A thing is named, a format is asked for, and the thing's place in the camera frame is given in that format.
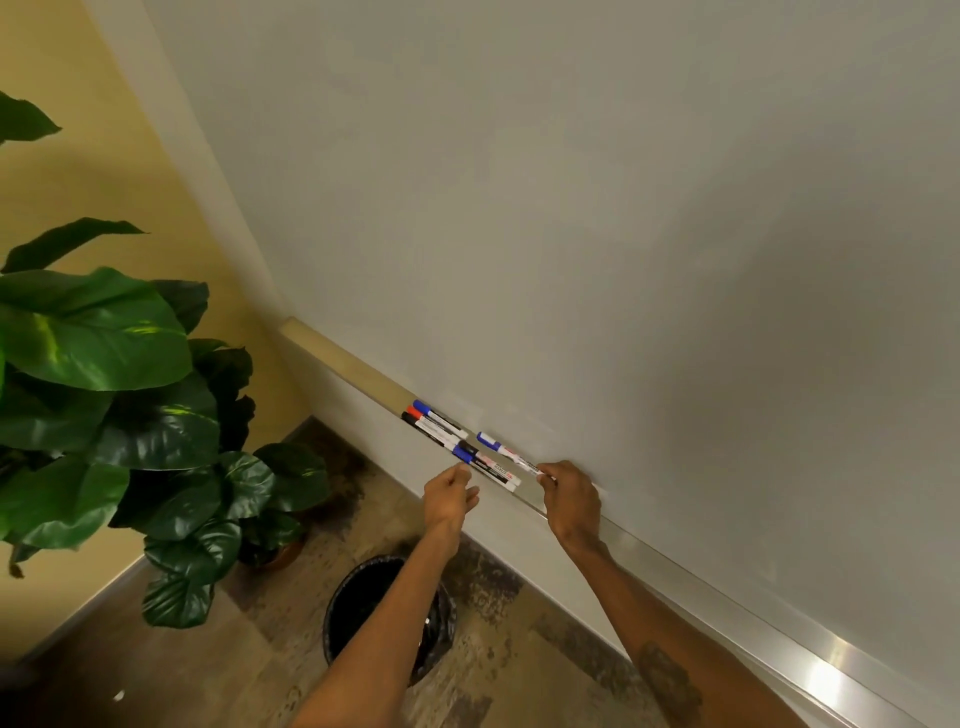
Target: forearm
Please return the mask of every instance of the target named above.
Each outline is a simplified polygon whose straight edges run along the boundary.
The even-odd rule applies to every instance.
[[[435,529],[420,540],[373,614],[310,695],[294,728],[393,724],[446,565],[450,538],[457,534]]]
[[[805,728],[727,649],[624,572],[605,545],[568,552],[673,728]]]

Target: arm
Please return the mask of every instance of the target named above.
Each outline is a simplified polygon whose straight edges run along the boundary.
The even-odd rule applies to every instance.
[[[600,498],[568,461],[543,463],[547,520],[672,728],[806,728],[727,649],[650,594],[600,541]]]
[[[467,488],[469,480],[469,468],[458,465],[423,487],[423,538],[307,698],[292,728],[380,728],[396,723],[440,574],[457,552],[464,516],[479,499],[477,488]]]

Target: yellow wall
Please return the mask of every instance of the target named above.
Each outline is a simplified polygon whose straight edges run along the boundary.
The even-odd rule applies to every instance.
[[[197,206],[164,155],[80,0],[6,0],[0,90],[43,109],[63,131],[0,146],[0,255],[56,225],[126,219],[149,235],[104,236],[57,264],[110,265],[145,279],[205,280],[196,335],[245,345],[256,400],[249,446],[281,439],[309,414],[274,343],[244,300]],[[0,573],[0,661],[21,656],[140,554],[142,538],[102,529],[79,552],[45,551],[27,578]],[[6,550],[2,553],[6,562]]]

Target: potted plant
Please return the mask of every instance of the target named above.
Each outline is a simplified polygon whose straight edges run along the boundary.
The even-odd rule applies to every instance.
[[[58,131],[0,93],[0,144]],[[12,249],[0,270],[0,539],[22,577],[44,548],[77,548],[105,524],[133,528],[159,569],[145,620],[184,628],[206,620],[213,585],[241,554],[263,565],[296,544],[304,529],[291,514],[328,487],[306,447],[243,451],[251,357],[187,338],[205,283],[45,270],[98,235],[140,232],[82,218]]]

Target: hand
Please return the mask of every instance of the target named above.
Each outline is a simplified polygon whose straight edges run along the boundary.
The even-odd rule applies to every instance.
[[[537,465],[546,519],[557,541],[571,556],[600,545],[600,496],[586,474],[569,460]]]
[[[466,465],[447,468],[423,486],[423,520],[426,537],[436,538],[453,558],[460,545],[460,529],[467,513],[480,502],[480,489],[467,487],[473,473]]]

